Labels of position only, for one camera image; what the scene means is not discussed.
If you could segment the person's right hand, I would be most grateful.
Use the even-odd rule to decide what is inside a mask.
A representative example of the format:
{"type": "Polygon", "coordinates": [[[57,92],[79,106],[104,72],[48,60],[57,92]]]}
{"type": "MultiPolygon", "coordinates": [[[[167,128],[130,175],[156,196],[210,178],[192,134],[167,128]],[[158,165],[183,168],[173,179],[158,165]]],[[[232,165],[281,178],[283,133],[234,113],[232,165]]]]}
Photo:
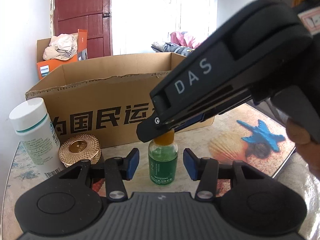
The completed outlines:
{"type": "Polygon", "coordinates": [[[320,178],[320,145],[311,140],[306,129],[300,127],[290,118],[286,122],[286,133],[289,139],[295,143],[299,155],[309,166],[309,171],[320,178]]]}

